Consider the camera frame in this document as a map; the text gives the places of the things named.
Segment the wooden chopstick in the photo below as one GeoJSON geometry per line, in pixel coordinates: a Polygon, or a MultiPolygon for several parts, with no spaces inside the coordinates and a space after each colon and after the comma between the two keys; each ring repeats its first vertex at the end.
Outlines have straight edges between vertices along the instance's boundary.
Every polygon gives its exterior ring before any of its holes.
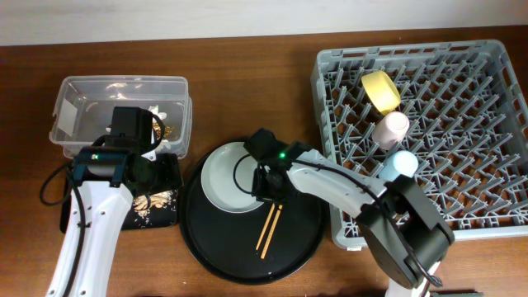
{"type": "Polygon", "coordinates": [[[264,235],[265,235],[265,233],[266,233],[266,230],[267,230],[267,228],[268,228],[268,225],[269,225],[269,223],[270,223],[270,221],[271,221],[271,217],[272,217],[272,215],[273,215],[273,212],[275,211],[275,207],[276,207],[275,204],[272,204],[272,205],[271,205],[271,208],[270,208],[270,210],[269,210],[269,213],[268,213],[268,215],[267,215],[267,217],[266,217],[265,223],[264,223],[264,225],[263,225],[263,227],[262,227],[262,231],[261,231],[260,236],[259,236],[259,239],[258,239],[258,241],[257,241],[257,245],[256,245],[256,250],[257,250],[257,251],[259,250],[259,248],[260,248],[260,246],[261,246],[261,243],[262,243],[263,237],[264,237],[264,235]]]}
{"type": "Polygon", "coordinates": [[[260,258],[261,259],[264,259],[267,255],[267,251],[269,249],[269,246],[271,244],[271,240],[273,238],[273,235],[274,235],[274,232],[275,232],[275,229],[276,229],[276,226],[277,226],[277,223],[278,223],[278,220],[281,216],[281,211],[283,210],[283,205],[278,205],[275,207],[275,211],[273,212],[273,215],[271,217],[271,221],[268,225],[268,234],[267,234],[267,237],[266,237],[266,241],[264,242],[264,247],[262,249],[262,253],[261,253],[261,256],[260,258]]]}

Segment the white tissue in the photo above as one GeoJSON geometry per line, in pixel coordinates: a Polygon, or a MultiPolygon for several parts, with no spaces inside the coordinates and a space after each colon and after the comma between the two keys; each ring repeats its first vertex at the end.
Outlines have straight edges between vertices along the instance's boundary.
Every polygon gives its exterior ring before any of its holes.
{"type": "Polygon", "coordinates": [[[165,112],[161,112],[159,110],[159,106],[158,105],[155,105],[155,106],[150,106],[148,108],[148,110],[150,112],[152,112],[155,116],[157,116],[160,120],[165,120],[166,117],[167,117],[167,114],[165,112]]]}
{"type": "Polygon", "coordinates": [[[171,152],[173,150],[173,142],[163,139],[160,145],[157,147],[159,152],[171,152]]]}

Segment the brown gold snack wrapper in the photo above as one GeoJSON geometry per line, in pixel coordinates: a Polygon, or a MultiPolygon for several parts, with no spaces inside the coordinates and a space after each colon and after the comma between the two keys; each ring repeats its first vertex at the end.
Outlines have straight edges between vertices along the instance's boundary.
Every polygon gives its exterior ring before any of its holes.
{"type": "Polygon", "coordinates": [[[164,129],[157,122],[153,122],[153,129],[155,131],[155,138],[161,139],[162,141],[168,141],[174,132],[174,128],[171,126],[164,126],[164,129]]]}

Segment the grey plate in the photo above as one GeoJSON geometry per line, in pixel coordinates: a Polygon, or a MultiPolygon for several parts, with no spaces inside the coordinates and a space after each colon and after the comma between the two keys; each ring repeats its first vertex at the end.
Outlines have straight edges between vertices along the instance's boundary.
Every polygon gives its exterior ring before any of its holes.
{"type": "Polygon", "coordinates": [[[206,158],[201,171],[201,185],[205,196],[218,209],[242,214],[262,205],[255,197],[238,189],[233,180],[234,166],[248,154],[244,142],[221,145],[206,158]]]}

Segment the pink cup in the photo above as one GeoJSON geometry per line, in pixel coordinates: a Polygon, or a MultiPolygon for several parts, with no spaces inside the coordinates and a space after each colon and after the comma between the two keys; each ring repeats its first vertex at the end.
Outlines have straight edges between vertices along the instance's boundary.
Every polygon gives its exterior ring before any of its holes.
{"type": "Polygon", "coordinates": [[[371,137],[381,149],[390,150],[403,140],[409,127],[410,121],[404,113],[392,111],[375,126],[371,137]]]}

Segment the blue cup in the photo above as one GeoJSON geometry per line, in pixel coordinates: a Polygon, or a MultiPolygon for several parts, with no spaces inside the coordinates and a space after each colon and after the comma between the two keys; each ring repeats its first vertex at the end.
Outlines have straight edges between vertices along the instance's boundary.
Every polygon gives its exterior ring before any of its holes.
{"type": "Polygon", "coordinates": [[[418,160],[413,153],[406,150],[398,151],[384,161],[378,177],[389,182],[394,181],[400,175],[413,177],[417,167],[418,160]]]}

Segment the yellow bowl with food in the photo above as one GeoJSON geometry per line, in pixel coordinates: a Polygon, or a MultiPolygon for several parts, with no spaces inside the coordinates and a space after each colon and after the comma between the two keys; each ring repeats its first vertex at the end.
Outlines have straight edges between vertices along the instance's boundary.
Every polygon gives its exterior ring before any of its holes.
{"type": "Polygon", "coordinates": [[[382,115],[394,111],[401,103],[401,97],[389,75],[381,70],[361,77],[367,96],[382,115]]]}

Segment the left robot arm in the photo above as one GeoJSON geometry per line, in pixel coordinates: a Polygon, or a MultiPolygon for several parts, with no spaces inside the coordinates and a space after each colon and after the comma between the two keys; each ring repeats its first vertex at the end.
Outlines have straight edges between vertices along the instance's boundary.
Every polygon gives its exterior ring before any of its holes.
{"type": "Polygon", "coordinates": [[[117,106],[111,131],[83,147],[64,172],[68,225],[48,296],[104,296],[116,244],[134,199],[175,191],[182,184],[178,156],[157,153],[165,134],[158,115],[117,106]]]}

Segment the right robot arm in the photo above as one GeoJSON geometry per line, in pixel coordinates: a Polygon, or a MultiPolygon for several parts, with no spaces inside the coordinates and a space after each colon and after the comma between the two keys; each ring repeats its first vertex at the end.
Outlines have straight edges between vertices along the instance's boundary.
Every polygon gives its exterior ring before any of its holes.
{"type": "Polygon", "coordinates": [[[286,144],[260,129],[243,144],[257,167],[250,195],[284,203],[309,195],[354,219],[381,270],[397,285],[415,290],[441,287],[433,267],[455,235],[424,190],[411,177],[368,177],[325,158],[300,142],[286,144]]]}

